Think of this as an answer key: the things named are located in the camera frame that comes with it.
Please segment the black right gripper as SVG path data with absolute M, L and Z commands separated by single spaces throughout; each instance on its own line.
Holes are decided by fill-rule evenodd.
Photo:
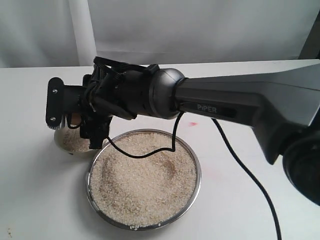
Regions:
M 110 133 L 110 116 L 135 119 L 138 115 L 153 115 L 152 78 L 150 71 L 104 75 L 95 72 L 84 75 L 82 85 L 64 85 L 59 77 L 53 77 L 47 85 L 45 122 L 50 129 L 60 129 L 63 114 L 101 116 L 82 117 L 79 133 L 82 139 L 89 141 L 90 150 L 99 150 Z

